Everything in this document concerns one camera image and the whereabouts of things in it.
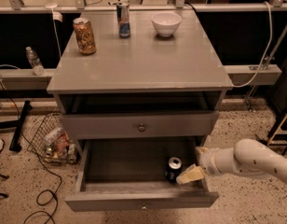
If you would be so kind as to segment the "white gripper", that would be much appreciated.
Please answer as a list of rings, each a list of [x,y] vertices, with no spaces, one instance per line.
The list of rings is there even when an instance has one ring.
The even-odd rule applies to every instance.
[[[196,166],[196,164],[190,165],[177,176],[176,182],[183,185],[198,181],[204,178],[205,173],[212,176],[221,175],[222,173],[219,171],[215,161],[217,151],[218,148],[196,147],[197,161],[202,168]]]

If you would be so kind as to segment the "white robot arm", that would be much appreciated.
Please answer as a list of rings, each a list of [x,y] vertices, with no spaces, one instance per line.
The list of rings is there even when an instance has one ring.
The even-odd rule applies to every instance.
[[[197,147],[196,155],[198,164],[181,172],[176,178],[178,184],[197,181],[205,175],[232,174],[255,179],[272,175],[287,185],[287,158],[256,140],[242,139],[230,148]]]

